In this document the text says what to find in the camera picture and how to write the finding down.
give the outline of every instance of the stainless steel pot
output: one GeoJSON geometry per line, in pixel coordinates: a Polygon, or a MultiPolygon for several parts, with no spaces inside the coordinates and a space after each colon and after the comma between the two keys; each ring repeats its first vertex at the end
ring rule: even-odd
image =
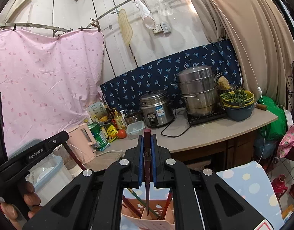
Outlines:
{"type": "Polygon", "coordinates": [[[166,91],[151,91],[140,97],[140,109],[148,127],[160,127],[170,123],[174,114],[166,91]]]}
{"type": "Polygon", "coordinates": [[[194,117],[207,116],[215,112],[218,105],[217,86],[201,93],[183,95],[186,111],[194,117]]]}
{"type": "Polygon", "coordinates": [[[127,122],[127,124],[131,124],[131,123],[135,123],[138,121],[144,121],[144,118],[142,117],[140,112],[131,112],[128,113],[125,117],[124,117],[125,121],[127,122]]]}
{"type": "Polygon", "coordinates": [[[196,66],[185,69],[177,74],[178,84],[170,83],[180,89],[181,95],[208,91],[217,85],[217,79],[222,75],[213,74],[210,66],[196,66]]]}

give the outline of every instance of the yellow basket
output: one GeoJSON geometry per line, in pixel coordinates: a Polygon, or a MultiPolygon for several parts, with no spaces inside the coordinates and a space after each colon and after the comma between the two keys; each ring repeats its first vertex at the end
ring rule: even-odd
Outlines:
{"type": "MultiPolygon", "coordinates": [[[[244,104],[244,106],[242,107],[242,108],[244,108],[244,107],[246,107],[246,106],[249,106],[249,105],[252,105],[254,102],[255,102],[255,96],[254,96],[254,94],[253,93],[251,93],[250,91],[244,91],[247,95],[249,95],[249,98],[248,99],[246,99],[244,102],[245,102],[245,104],[244,104]]],[[[237,102],[232,102],[232,101],[230,101],[230,100],[228,100],[228,99],[225,99],[223,96],[222,96],[222,94],[221,94],[221,96],[220,96],[220,101],[222,102],[222,104],[224,105],[224,107],[231,107],[231,108],[241,108],[240,106],[239,106],[239,103],[237,103],[237,102]]]]}

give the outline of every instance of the human hand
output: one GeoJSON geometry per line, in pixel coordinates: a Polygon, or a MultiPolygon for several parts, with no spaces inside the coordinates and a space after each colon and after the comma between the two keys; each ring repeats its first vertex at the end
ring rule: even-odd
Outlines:
{"type": "MultiPolygon", "coordinates": [[[[28,193],[23,196],[23,199],[28,206],[34,206],[32,210],[28,212],[29,218],[32,218],[42,208],[41,206],[39,206],[39,204],[41,203],[41,199],[38,197],[37,194],[34,193],[35,188],[32,183],[27,181],[25,187],[28,193]]],[[[17,221],[18,214],[15,208],[5,202],[1,202],[0,207],[2,212],[9,218],[12,225],[17,230],[21,230],[22,227],[17,221]]]]}

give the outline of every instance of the tomato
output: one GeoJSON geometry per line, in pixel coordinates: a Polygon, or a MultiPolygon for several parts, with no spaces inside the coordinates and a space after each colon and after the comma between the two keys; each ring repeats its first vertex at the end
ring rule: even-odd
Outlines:
{"type": "Polygon", "coordinates": [[[127,136],[125,130],[119,130],[117,134],[118,138],[125,138],[127,136]]]}

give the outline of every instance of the red and white sticker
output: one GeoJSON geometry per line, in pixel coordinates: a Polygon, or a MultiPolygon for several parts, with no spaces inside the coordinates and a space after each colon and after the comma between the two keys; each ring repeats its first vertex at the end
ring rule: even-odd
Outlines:
{"type": "Polygon", "coordinates": [[[263,220],[254,230],[274,230],[267,220],[263,220]]]}

